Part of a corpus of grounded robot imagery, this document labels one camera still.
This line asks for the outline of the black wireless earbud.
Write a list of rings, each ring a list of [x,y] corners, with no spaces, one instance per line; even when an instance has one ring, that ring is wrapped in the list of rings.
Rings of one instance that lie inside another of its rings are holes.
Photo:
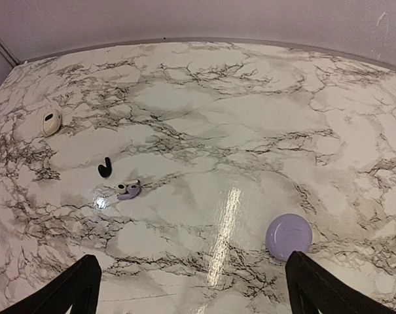
[[[105,157],[105,164],[104,165],[100,164],[98,166],[98,172],[101,177],[108,178],[111,176],[112,171],[113,170],[112,170],[111,160],[109,157]]]

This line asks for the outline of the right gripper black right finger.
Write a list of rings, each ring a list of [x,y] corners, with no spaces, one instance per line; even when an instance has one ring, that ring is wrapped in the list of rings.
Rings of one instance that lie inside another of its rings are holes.
[[[285,272],[293,313],[395,313],[347,286],[302,252],[291,253]]]

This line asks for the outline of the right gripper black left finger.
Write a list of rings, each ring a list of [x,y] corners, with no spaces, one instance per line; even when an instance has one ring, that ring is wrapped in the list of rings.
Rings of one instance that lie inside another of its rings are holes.
[[[100,283],[98,260],[87,254],[42,289],[2,313],[95,313]]]

